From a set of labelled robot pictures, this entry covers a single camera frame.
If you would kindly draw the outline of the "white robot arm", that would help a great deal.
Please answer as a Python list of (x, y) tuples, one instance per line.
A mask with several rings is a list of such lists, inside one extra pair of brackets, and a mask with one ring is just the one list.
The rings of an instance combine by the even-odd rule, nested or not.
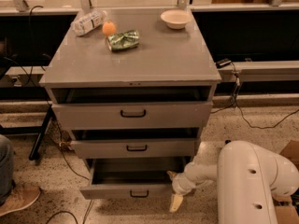
[(192, 190), (217, 183), (219, 224), (278, 224), (273, 198), (299, 188), (299, 172), (289, 159), (246, 141), (226, 144), (213, 165), (189, 162), (184, 171), (168, 173), (176, 212)]

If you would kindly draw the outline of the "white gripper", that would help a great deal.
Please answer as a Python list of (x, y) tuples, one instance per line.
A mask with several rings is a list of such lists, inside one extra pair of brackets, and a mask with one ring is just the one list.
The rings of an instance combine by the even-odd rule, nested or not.
[(179, 210), (183, 196), (191, 191), (191, 184), (188, 178), (183, 173), (176, 173), (174, 171), (167, 171), (170, 180), (172, 181), (172, 188), (175, 193), (171, 195), (171, 203), (169, 207), (170, 213), (175, 213)]

